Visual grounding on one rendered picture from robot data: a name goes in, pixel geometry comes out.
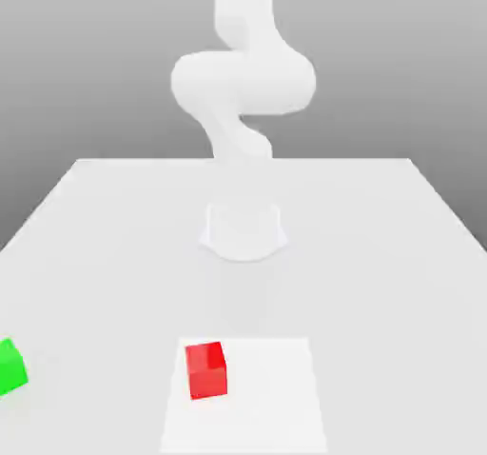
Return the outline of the small red cube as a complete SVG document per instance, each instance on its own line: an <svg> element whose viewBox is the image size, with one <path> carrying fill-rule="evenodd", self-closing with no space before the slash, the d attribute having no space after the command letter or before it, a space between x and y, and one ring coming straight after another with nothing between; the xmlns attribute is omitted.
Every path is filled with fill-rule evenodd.
<svg viewBox="0 0 487 455"><path fill-rule="evenodd" d="M186 372L191 400L227 394L227 371L220 342L185 347Z"/></svg>

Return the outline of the small green cube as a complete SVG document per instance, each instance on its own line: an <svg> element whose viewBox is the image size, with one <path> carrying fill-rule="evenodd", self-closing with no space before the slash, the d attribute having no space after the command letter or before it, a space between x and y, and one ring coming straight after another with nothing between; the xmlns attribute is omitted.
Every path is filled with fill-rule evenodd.
<svg viewBox="0 0 487 455"><path fill-rule="evenodd" d="M11 338L0 341L0 397L29 381L24 359Z"/></svg>

